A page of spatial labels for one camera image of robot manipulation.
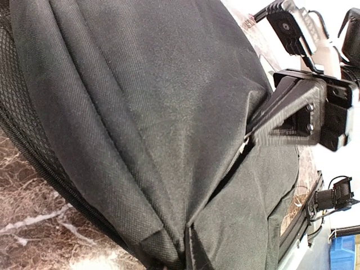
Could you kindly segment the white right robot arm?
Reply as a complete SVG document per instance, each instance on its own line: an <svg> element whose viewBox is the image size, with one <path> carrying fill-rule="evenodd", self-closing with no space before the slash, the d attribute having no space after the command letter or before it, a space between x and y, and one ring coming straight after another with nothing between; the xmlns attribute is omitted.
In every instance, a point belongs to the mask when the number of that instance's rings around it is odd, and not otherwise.
<svg viewBox="0 0 360 270"><path fill-rule="evenodd" d="M275 1L245 24L263 19L286 52L301 58L301 69L274 73L275 91L248 125L247 137L259 146L346 146L359 101L359 9L344 17L341 49L332 44L321 14L293 1Z"/></svg>

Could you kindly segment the black student backpack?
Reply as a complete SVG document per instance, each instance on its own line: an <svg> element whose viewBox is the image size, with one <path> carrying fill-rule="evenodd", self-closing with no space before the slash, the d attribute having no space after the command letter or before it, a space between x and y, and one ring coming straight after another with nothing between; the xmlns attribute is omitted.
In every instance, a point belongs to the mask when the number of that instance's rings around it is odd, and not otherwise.
<svg viewBox="0 0 360 270"><path fill-rule="evenodd" d="M271 94L221 1L2 1L1 125L144 266L276 269L296 147L241 148Z"/></svg>

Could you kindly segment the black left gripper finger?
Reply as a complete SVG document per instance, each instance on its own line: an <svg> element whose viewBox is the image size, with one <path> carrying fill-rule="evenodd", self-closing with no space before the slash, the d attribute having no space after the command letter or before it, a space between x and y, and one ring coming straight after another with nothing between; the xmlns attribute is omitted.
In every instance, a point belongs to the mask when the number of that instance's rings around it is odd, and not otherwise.
<svg viewBox="0 0 360 270"><path fill-rule="evenodd" d="M185 233L186 269L213 270L213 266L199 239L194 225L186 228Z"/></svg>

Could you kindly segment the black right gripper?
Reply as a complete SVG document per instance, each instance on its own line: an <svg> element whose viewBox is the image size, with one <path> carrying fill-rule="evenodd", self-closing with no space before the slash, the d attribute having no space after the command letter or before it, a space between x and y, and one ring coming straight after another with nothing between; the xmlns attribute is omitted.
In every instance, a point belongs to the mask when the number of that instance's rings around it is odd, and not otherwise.
<svg viewBox="0 0 360 270"><path fill-rule="evenodd" d="M258 146L316 145L335 152L352 137L359 86L350 77L285 69L273 74L276 90L249 122ZM322 106L325 100L325 122Z"/></svg>

